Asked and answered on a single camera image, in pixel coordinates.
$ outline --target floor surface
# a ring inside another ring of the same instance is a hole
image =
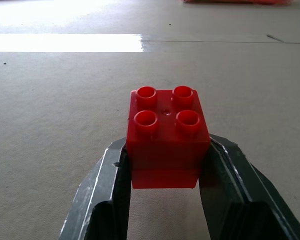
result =
[[[0,0],[0,240],[58,238],[144,85],[196,89],[300,221],[300,0]],[[133,190],[128,239],[210,239],[199,189]]]

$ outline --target red object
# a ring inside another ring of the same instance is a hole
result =
[[[251,3],[251,4],[265,4],[265,5],[288,5],[292,0],[183,0],[185,3],[191,2],[222,2],[222,3]]]
[[[209,145],[197,91],[131,92],[126,150],[133,188],[194,188]]]

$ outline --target small hole in brick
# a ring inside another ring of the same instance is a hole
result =
[[[141,111],[136,114],[135,121],[143,126],[150,126],[157,120],[157,116],[153,111]]]
[[[193,94],[192,89],[188,86],[177,86],[173,92],[181,98],[188,98]]]
[[[162,114],[165,116],[169,116],[171,114],[171,112],[168,109],[163,109]]]
[[[156,94],[156,90],[151,86],[143,86],[137,90],[137,94],[142,98],[151,98]]]

